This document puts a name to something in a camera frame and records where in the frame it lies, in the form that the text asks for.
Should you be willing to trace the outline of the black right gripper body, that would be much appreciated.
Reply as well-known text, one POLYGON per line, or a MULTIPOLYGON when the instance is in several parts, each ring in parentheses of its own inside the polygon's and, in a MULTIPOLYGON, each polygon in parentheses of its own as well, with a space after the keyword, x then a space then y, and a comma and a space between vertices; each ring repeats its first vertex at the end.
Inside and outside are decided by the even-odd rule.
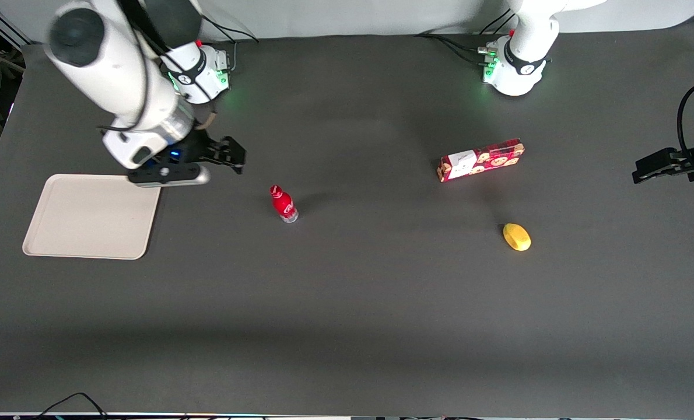
POLYGON ((209 162, 215 165, 223 165, 226 157, 222 152, 222 140, 215 140, 205 130, 192 130, 183 140, 153 155, 142 164, 142 170, 162 164, 186 164, 209 162))

